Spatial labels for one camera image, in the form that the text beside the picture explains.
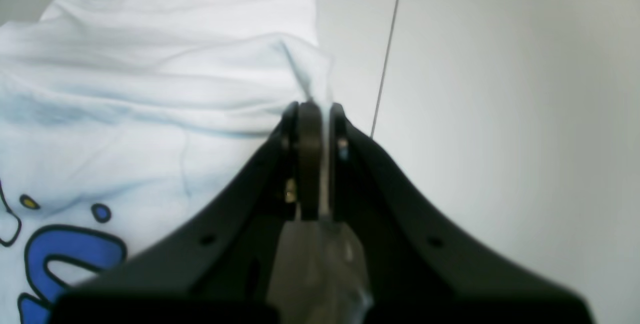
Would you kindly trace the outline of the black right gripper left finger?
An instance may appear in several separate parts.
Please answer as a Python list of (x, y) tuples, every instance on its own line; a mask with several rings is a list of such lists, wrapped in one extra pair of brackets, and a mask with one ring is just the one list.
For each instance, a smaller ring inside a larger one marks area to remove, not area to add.
[(322, 110), (286, 107), (267, 141), (195, 217), (58, 299), (52, 323), (279, 323), (267, 302), (287, 221), (316, 220)]

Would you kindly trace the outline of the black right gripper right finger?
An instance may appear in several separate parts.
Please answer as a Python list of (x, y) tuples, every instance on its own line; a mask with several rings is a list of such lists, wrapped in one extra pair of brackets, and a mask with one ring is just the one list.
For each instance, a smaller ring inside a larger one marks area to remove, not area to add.
[(333, 104), (329, 207), (365, 256), (365, 323), (592, 323), (582, 297), (474, 239)]

